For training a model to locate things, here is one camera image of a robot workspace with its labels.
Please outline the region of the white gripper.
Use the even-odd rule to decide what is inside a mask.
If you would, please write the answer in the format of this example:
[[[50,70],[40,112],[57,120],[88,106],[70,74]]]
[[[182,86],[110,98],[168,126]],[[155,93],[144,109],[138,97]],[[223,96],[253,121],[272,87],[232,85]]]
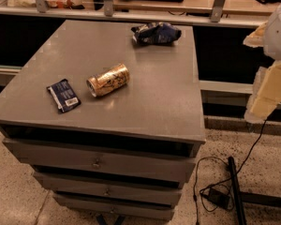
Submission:
[[[262,47],[267,56],[281,60],[281,4],[267,22],[246,36],[243,45]],[[261,123],[281,103],[281,61],[274,61],[266,68],[260,67],[253,82],[253,94],[249,97],[244,113],[248,123]]]

